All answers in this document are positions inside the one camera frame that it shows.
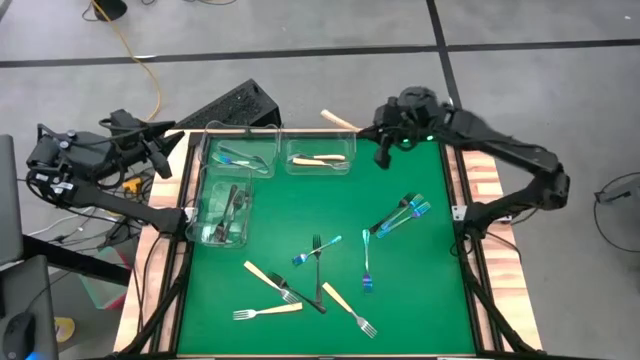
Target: green tabletop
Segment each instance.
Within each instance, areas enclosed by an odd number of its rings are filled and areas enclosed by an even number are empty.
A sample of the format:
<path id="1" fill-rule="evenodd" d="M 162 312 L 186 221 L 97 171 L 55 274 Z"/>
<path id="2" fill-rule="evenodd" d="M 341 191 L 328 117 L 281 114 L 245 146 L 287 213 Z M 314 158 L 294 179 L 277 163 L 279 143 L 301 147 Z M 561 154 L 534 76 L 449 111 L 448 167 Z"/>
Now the green tabletop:
<path id="1" fill-rule="evenodd" d="M 324 139 L 306 139 L 322 145 Z M 373 162 L 377 145 L 357 141 L 344 176 L 293 176 L 278 163 L 269 179 L 254 179 L 248 243 L 240 249 L 197 244 L 178 353 L 182 355 L 472 354 L 475 352 L 454 241 L 441 157 L 436 143 L 392 151 L 391 169 Z M 205 186 L 216 176 L 208 173 Z M 372 293 L 364 293 L 362 229 L 390 212 L 407 192 L 431 209 L 385 238 L 372 235 Z M 321 278 L 378 330 L 371 339 L 323 291 L 326 314 L 304 303 L 295 313 L 233 321 L 241 309 L 283 305 L 279 293 L 243 267 L 274 271 L 310 298 L 315 259 L 291 259 L 311 249 L 312 236 L 342 242 L 321 256 Z"/>

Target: white cable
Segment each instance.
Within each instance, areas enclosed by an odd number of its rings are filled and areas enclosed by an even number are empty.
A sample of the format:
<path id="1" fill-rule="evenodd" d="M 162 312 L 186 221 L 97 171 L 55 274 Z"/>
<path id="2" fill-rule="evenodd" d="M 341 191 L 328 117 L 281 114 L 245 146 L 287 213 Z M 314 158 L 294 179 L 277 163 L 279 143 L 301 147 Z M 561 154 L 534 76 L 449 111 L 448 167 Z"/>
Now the white cable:
<path id="1" fill-rule="evenodd" d="M 82 210 L 80 213 L 81 213 L 81 214 L 86 214 L 86 213 L 88 213 L 91 209 L 93 209 L 93 207 L 88 207 L 88 208 L 86 208 L 86 209 Z M 71 219 L 75 219 L 75 218 L 77 218 L 78 216 L 80 216 L 80 215 L 71 215 L 71 216 L 64 217 L 64 218 L 62 218 L 62 219 L 60 219 L 60 220 L 58 220 L 58 221 L 54 222 L 53 224 L 51 224 L 51 225 L 47 226 L 47 227 L 46 227 L 46 228 L 44 228 L 44 229 L 41 229 L 41 230 L 38 230 L 38 231 L 34 231 L 34 232 L 29 233 L 29 234 L 27 234 L 27 235 L 29 235 L 29 236 L 34 236 L 34 235 L 42 234 L 43 232 L 49 231 L 49 230 L 53 229 L 54 227 L 58 226 L 59 224 L 61 224 L 61 223 L 65 222 L 65 221 L 69 221 L 69 220 L 71 220 Z"/>

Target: clear plastic container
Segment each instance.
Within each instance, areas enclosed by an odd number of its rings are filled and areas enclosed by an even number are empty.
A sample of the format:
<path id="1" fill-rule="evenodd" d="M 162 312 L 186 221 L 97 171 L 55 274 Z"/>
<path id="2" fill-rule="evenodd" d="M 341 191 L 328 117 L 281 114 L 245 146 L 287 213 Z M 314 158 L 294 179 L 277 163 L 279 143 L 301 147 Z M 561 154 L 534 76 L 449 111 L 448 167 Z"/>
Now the clear plastic container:
<path id="1" fill-rule="evenodd" d="M 201 170 L 195 214 L 186 237 L 207 246 L 239 248 L 247 243 L 254 172 L 240 168 L 228 176 L 218 175 L 220 171 L 210 165 Z"/>
<path id="2" fill-rule="evenodd" d="M 201 146 L 200 160 L 206 156 L 208 166 L 226 176 L 243 177 L 249 169 L 253 178 L 270 178 L 275 173 L 276 158 L 280 148 L 280 131 L 275 125 L 243 127 L 212 121 L 205 128 L 208 146 Z"/>
<path id="3" fill-rule="evenodd" d="M 105 247 L 98 255 L 95 256 L 96 259 L 104 260 L 108 263 L 117 264 L 122 267 L 130 268 L 124 261 L 124 258 L 118 253 L 118 251 L 112 247 Z M 80 281 L 82 281 L 82 285 L 84 285 L 85 289 L 89 293 L 89 297 L 93 304 L 97 309 L 101 310 L 111 310 L 117 309 L 124 304 L 124 299 L 127 294 L 127 287 L 113 284 L 106 281 L 101 281 L 98 279 L 86 277 L 84 275 L 78 275 L 80 277 Z"/>
<path id="4" fill-rule="evenodd" d="M 350 130 L 282 130 L 281 139 L 281 160 L 291 175 L 346 175 L 356 159 L 356 133 Z"/>

